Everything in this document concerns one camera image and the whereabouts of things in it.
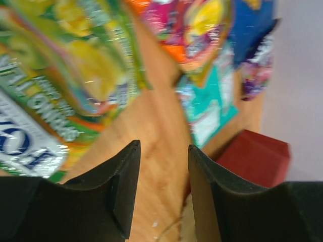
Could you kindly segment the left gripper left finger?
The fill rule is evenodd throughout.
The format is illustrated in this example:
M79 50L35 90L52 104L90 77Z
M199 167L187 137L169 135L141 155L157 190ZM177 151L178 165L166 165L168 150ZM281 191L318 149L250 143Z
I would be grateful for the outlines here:
M1 241L126 241L130 237L141 143L64 184L1 177Z

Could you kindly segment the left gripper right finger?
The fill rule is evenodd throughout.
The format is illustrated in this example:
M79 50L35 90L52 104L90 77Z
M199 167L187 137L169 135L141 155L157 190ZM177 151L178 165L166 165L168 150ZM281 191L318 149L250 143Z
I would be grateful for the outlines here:
M188 148L188 169L198 241L322 241L322 182L265 188L195 145Z

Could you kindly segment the blue Doritos chip bag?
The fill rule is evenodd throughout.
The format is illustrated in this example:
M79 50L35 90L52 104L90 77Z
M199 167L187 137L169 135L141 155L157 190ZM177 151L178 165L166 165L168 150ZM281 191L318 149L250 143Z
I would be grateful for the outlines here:
M273 49L272 31L276 1L233 1L234 19L229 40L234 51L234 68L245 62L258 63Z

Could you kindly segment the green snack packet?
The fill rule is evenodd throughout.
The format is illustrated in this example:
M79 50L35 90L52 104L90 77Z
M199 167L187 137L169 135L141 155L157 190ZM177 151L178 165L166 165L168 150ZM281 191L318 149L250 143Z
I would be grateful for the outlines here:
M1 1L1 170L59 182L150 88L117 1Z

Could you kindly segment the teal snack packet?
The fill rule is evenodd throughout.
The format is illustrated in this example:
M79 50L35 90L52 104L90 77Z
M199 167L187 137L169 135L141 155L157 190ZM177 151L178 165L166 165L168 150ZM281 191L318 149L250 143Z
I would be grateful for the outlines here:
M176 86L193 144L198 148L203 148L238 113L234 105L233 58L232 45L227 41L212 62L204 86L198 87L187 75L182 75Z

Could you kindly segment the red brown paper bag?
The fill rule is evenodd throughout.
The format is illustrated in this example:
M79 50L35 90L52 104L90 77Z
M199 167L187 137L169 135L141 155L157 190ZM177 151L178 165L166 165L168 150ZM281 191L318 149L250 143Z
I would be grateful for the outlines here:
M288 143L249 130L243 130L212 161L256 185L273 188L286 179L291 161ZM183 209L181 241L198 241L196 237L192 195Z

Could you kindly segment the purple snack packet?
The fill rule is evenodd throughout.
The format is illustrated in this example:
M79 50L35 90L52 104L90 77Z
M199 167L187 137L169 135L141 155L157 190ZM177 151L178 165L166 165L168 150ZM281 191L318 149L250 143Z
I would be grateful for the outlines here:
M273 73L274 37L267 34L254 43L241 63L243 101L257 97L268 85Z

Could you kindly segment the orange Fox's candy packet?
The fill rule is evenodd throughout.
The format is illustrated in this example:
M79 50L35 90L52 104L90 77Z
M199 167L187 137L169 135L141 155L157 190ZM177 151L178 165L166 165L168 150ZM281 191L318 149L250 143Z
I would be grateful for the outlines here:
M198 87L231 29L234 1L127 1L134 13Z

